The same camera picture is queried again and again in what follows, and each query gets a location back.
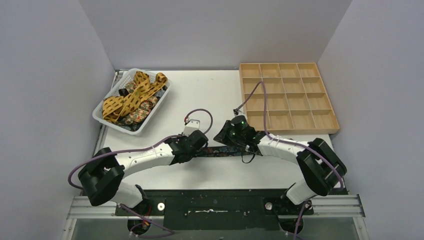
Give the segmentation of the white plastic basket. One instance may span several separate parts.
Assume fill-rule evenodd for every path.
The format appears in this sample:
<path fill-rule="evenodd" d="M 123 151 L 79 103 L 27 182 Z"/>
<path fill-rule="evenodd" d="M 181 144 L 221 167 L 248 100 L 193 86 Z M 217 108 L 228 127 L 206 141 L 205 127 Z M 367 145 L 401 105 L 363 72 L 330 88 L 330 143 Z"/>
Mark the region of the white plastic basket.
<path fill-rule="evenodd" d="M 119 132 L 139 136 L 158 112 L 171 86 L 172 82 L 162 72 L 132 68 L 95 107 L 92 117 Z"/>

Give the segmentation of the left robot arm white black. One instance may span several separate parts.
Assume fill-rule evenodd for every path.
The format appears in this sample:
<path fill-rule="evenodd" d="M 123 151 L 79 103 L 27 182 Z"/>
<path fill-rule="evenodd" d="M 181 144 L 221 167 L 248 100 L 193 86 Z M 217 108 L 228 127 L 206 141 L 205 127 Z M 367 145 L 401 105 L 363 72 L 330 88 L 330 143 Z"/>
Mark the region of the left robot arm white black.
<path fill-rule="evenodd" d="M 186 163 L 196 157 L 207 142 L 206 135 L 195 130 L 188 136 L 173 136 L 157 146 L 138 152 L 136 156 L 122 160 L 116 158 L 117 151 L 112 152 L 106 147 L 80 170 L 78 179 L 92 206 L 112 201 L 141 215 L 148 208 L 142 188 L 123 182 L 123 179 L 154 167 Z"/>

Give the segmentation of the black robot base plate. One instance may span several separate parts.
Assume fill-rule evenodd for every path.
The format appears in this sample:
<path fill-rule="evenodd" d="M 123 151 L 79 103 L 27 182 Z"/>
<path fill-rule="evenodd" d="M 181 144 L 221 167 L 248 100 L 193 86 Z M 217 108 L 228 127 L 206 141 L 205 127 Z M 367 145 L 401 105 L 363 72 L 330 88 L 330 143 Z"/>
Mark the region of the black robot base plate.
<path fill-rule="evenodd" d="M 313 215 L 282 198 L 285 189 L 146 190 L 147 203 L 135 212 L 157 217 L 174 231 L 245 230 L 294 231 L 299 215 Z"/>

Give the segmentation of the wooden compartment tray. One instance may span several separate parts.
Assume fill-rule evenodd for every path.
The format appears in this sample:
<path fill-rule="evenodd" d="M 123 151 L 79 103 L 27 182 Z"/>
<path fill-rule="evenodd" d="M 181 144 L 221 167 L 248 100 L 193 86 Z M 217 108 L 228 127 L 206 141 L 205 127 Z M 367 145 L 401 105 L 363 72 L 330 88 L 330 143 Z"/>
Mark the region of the wooden compartment tray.
<path fill-rule="evenodd" d="M 242 106 L 257 130 L 273 134 L 335 134 L 340 126 L 314 62 L 241 63 Z"/>

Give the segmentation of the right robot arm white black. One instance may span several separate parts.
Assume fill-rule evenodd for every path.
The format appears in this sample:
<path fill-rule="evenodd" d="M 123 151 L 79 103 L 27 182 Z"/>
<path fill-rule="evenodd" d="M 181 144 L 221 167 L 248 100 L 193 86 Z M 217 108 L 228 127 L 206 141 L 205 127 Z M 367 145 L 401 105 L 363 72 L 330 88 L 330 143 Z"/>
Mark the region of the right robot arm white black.
<path fill-rule="evenodd" d="M 347 168 L 327 142 L 296 141 L 264 130 L 255 130 L 243 115 L 227 120 L 214 141 L 229 147 L 240 147 L 258 156 L 271 156 L 297 164 L 303 177 L 283 194 L 293 205 L 315 196 L 327 196 L 343 184 Z"/>

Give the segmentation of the dark floral tie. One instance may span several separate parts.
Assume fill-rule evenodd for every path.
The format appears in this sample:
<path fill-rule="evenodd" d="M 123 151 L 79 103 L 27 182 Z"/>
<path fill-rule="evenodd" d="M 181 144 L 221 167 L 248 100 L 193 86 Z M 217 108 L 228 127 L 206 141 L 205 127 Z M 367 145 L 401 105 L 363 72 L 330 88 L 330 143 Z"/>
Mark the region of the dark floral tie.
<path fill-rule="evenodd" d="M 196 157 L 201 158 L 220 158 L 220 157 L 239 157 L 239 156 L 249 156 L 254 153 L 247 151 L 243 147 L 237 146 L 211 146 L 203 147 L 196 154 Z"/>

